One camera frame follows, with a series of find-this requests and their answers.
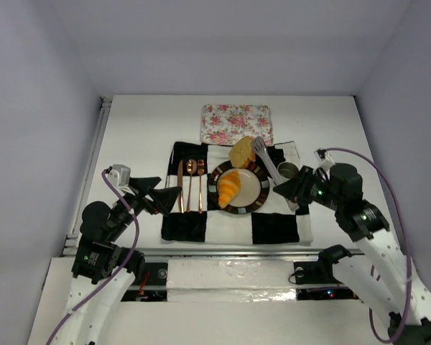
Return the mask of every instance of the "round plate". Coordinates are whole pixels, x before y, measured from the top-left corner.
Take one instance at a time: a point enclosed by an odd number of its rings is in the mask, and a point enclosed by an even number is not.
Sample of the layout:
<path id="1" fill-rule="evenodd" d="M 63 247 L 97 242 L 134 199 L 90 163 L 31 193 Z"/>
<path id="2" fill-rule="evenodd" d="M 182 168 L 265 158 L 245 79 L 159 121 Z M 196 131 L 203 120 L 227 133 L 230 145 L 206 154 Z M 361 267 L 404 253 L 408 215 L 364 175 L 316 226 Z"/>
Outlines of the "round plate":
<path id="1" fill-rule="evenodd" d="M 220 164 L 208 178 L 209 198 L 218 206 L 218 181 L 233 170 L 238 170 L 241 191 L 222 210 L 233 214 L 246 214 L 259 209 L 268 197 L 270 183 L 265 171 L 254 162 L 250 162 L 246 169 L 234 168 L 229 160 Z"/>

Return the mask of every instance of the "spoon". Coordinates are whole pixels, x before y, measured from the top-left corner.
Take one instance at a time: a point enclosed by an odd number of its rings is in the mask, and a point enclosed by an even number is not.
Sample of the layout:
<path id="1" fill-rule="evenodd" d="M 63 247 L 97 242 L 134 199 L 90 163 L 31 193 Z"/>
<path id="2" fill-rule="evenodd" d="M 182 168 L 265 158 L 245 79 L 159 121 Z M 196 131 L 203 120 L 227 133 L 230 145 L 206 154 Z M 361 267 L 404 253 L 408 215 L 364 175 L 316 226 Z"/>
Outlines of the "spoon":
<path id="1" fill-rule="evenodd" d="M 196 160 L 187 161 L 187 172 L 190 174 L 190 186 L 188 187 L 187 212 L 190 212 L 190 192 L 192 191 L 192 175 L 196 172 Z"/>

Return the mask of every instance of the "white backdrop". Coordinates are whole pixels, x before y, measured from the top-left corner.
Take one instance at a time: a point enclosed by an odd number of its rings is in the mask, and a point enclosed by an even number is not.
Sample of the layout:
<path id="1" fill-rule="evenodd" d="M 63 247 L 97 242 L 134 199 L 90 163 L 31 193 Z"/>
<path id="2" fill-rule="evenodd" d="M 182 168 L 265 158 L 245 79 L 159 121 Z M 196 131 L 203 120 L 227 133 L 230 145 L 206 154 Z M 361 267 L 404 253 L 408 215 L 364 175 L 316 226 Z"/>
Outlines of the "white backdrop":
<path id="1" fill-rule="evenodd" d="M 356 95 L 409 0 L 52 0 L 105 96 Z"/>
<path id="2" fill-rule="evenodd" d="M 356 98 L 431 290 L 431 0 L 416 0 Z"/>
<path id="3" fill-rule="evenodd" d="M 51 3 L 0 0 L 0 345 L 27 342 L 98 109 Z"/>

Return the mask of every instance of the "copper knife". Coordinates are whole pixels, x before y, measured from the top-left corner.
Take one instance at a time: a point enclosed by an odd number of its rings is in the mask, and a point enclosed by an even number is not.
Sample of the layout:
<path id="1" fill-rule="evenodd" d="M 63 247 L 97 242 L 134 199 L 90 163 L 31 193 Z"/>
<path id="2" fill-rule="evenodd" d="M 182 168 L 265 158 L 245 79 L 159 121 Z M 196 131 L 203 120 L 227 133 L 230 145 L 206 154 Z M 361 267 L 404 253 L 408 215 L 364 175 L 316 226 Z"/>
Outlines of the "copper knife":
<path id="1" fill-rule="evenodd" d="M 183 184 L 183 174 L 184 174 L 184 161 L 181 160 L 179 163 L 179 170 L 177 171 L 177 185 L 182 189 L 179 196 L 179 212 L 184 213 L 184 184 Z"/>

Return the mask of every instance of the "floral napkin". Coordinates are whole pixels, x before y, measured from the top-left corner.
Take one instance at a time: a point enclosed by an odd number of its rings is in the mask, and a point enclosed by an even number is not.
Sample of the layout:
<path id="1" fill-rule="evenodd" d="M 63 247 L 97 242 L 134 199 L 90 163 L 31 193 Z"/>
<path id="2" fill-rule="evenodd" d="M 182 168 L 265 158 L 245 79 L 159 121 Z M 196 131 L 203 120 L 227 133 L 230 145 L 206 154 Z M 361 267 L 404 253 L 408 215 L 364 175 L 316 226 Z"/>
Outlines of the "floral napkin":
<path id="1" fill-rule="evenodd" d="M 201 116 L 201 142 L 235 145 L 241 138 L 262 137 L 273 145 L 272 113 L 268 106 L 206 104 Z"/>

